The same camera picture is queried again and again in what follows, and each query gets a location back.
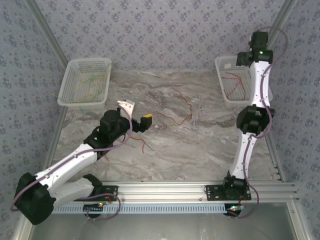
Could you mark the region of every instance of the patterned wallpaper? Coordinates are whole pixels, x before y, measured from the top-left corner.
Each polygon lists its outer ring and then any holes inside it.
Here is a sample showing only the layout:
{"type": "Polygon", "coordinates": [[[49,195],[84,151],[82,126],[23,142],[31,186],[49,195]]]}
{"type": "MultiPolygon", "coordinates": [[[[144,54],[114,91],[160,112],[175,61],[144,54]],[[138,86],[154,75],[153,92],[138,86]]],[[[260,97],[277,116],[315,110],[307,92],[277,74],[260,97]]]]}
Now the patterned wallpaper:
{"type": "Polygon", "coordinates": [[[20,176],[44,164],[64,70],[22,0],[0,9],[0,239],[9,240],[20,215],[10,202],[20,176]]]}
{"type": "Polygon", "coordinates": [[[37,0],[67,58],[105,57],[113,69],[215,69],[283,0],[37,0]]]}
{"type": "MultiPolygon", "coordinates": [[[[288,181],[297,182],[315,239],[320,239],[320,2],[298,1],[284,27],[285,56],[271,71],[273,137],[288,181]]],[[[284,41],[275,44],[280,51],[284,41]]]]}

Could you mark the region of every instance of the glass panel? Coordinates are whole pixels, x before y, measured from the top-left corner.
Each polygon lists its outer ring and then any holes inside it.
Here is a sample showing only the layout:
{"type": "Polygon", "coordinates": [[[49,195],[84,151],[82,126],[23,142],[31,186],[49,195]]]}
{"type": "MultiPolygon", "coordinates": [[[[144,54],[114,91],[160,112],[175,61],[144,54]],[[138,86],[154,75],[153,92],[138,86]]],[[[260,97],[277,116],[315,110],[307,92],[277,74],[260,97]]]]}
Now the glass panel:
{"type": "MultiPolygon", "coordinates": [[[[243,215],[253,204],[248,204],[243,215]]],[[[51,215],[29,240],[295,240],[285,203],[262,203],[247,219],[223,214],[120,214],[88,221],[82,214],[51,215]]]]}

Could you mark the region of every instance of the yellow object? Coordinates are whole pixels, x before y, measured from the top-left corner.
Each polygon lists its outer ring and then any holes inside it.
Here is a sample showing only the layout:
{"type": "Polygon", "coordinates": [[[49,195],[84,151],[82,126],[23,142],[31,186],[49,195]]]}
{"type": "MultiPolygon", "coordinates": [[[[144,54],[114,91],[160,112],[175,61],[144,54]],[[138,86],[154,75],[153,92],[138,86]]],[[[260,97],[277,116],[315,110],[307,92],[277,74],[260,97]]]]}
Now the yellow object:
{"type": "Polygon", "coordinates": [[[149,113],[149,114],[147,114],[147,115],[144,115],[143,117],[144,117],[144,118],[150,118],[150,117],[152,117],[152,113],[149,113]]]}

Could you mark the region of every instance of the plastic mesh basket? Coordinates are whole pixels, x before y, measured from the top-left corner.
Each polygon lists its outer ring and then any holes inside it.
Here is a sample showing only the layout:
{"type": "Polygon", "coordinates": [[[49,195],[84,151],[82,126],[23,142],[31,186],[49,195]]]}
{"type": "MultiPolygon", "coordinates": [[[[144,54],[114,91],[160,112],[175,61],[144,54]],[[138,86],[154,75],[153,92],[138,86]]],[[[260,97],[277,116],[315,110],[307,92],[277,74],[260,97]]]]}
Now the plastic mesh basket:
{"type": "Polygon", "coordinates": [[[71,109],[105,107],[111,72],[109,58],[69,61],[62,80],[58,104],[71,109]]]}
{"type": "MultiPolygon", "coordinates": [[[[237,56],[221,56],[215,60],[223,99],[227,106],[247,106],[251,93],[251,75],[247,66],[236,66],[237,56]]],[[[273,95],[269,88],[269,100],[273,95]]]]}

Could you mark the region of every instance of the red wire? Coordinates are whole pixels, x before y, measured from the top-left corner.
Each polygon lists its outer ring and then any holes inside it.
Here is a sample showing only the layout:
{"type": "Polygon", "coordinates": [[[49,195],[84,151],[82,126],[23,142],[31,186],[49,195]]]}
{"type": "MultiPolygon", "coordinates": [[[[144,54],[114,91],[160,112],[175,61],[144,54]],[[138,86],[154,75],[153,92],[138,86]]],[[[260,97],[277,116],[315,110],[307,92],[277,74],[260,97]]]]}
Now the red wire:
{"type": "Polygon", "coordinates": [[[244,199],[245,200],[245,205],[244,205],[244,207],[246,208],[247,207],[247,199],[244,197],[244,196],[242,196],[242,195],[240,195],[240,201],[239,201],[239,206],[241,205],[241,199],[244,199]]]}
{"type": "Polygon", "coordinates": [[[231,75],[233,75],[233,76],[235,76],[235,77],[237,77],[237,78],[233,78],[233,77],[222,77],[222,79],[238,79],[238,80],[239,80],[239,82],[236,84],[235,88],[234,88],[234,89],[232,90],[232,92],[229,93],[228,95],[227,95],[226,91],[223,90],[224,93],[225,93],[225,95],[226,95],[226,98],[229,99],[228,97],[230,96],[230,94],[232,94],[232,93],[236,90],[238,84],[241,83],[242,89],[243,89],[243,91],[244,91],[244,97],[243,97],[242,100],[245,100],[245,98],[246,98],[246,90],[245,90],[245,87],[244,87],[244,84],[243,84],[243,82],[242,82],[241,77],[238,76],[237,74],[234,74],[234,73],[231,73],[231,72],[226,72],[226,74],[231,74],[231,75]]]}
{"type": "Polygon", "coordinates": [[[174,87],[172,87],[172,89],[175,90],[176,92],[178,92],[180,94],[180,96],[183,98],[183,100],[185,101],[185,103],[190,106],[190,112],[191,112],[190,118],[192,118],[192,116],[193,116],[192,105],[190,103],[188,103],[187,99],[182,95],[182,93],[179,90],[176,90],[174,87]]]}
{"type": "Polygon", "coordinates": [[[176,90],[174,87],[172,87],[172,89],[175,90],[176,92],[178,92],[178,93],[180,94],[180,96],[183,98],[183,100],[185,101],[185,103],[190,106],[190,112],[191,112],[190,116],[188,116],[188,117],[186,117],[185,119],[183,119],[183,121],[182,121],[181,123],[178,123],[178,122],[176,122],[176,120],[174,120],[174,118],[171,117],[171,116],[164,115],[163,113],[158,112],[158,111],[156,111],[156,113],[159,114],[159,115],[162,115],[162,116],[164,116],[164,117],[166,117],[166,118],[168,118],[168,119],[172,119],[177,125],[182,125],[186,120],[192,118],[192,116],[193,116],[193,113],[192,113],[192,105],[191,105],[190,103],[188,103],[187,99],[181,94],[181,92],[180,92],[179,90],[176,90]]]}
{"type": "Polygon", "coordinates": [[[161,113],[161,112],[158,112],[158,111],[156,111],[156,113],[157,114],[160,114],[160,115],[162,115],[162,116],[164,116],[164,117],[166,117],[166,118],[168,118],[168,119],[172,119],[176,124],[178,124],[178,125],[182,125],[184,122],[185,122],[185,120],[187,120],[187,119],[189,119],[190,117],[188,116],[187,118],[185,118],[185,119],[183,119],[183,121],[181,122],[181,123],[178,123],[178,122],[176,122],[176,120],[174,120],[172,117],[170,117],[170,116],[166,116],[166,115],[164,115],[163,113],[161,113]]]}
{"type": "Polygon", "coordinates": [[[228,95],[227,95],[226,91],[223,89],[227,99],[229,99],[228,97],[237,89],[237,86],[239,83],[240,83],[240,81],[237,82],[237,84],[235,85],[235,88],[228,95]]]}
{"type": "Polygon", "coordinates": [[[141,138],[136,138],[136,137],[133,137],[133,136],[132,136],[131,138],[134,139],[134,140],[140,140],[140,141],[143,142],[143,145],[142,145],[142,153],[145,154],[145,151],[144,151],[145,144],[146,144],[145,140],[143,140],[143,139],[141,139],[141,138]]]}

